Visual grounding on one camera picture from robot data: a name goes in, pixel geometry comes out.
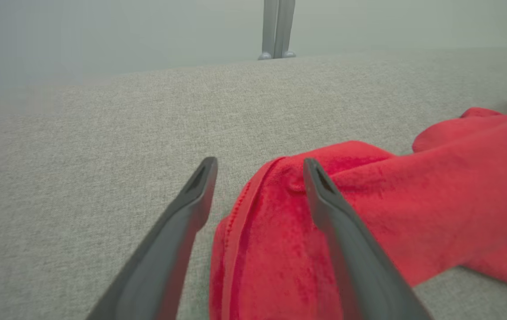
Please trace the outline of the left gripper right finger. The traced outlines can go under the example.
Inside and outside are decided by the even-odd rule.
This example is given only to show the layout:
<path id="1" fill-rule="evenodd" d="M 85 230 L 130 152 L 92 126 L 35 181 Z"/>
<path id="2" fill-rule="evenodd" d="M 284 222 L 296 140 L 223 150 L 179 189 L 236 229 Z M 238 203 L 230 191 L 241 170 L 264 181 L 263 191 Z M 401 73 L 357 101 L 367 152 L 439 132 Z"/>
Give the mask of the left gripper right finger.
<path id="1" fill-rule="evenodd" d="M 345 320 L 430 320 L 365 223 L 319 162 L 306 158 L 303 178 L 313 222 L 327 237 Z"/>

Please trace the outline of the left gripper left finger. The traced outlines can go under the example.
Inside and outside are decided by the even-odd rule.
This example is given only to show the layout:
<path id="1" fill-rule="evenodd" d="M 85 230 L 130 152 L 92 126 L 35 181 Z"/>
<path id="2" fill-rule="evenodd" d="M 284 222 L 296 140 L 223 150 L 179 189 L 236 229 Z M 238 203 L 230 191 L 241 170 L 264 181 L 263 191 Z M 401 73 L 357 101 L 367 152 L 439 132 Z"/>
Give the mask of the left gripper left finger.
<path id="1" fill-rule="evenodd" d="M 208 220 L 218 161 L 202 160 L 89 312 L 89 320 L 174 320 L 195 237 Z"/>

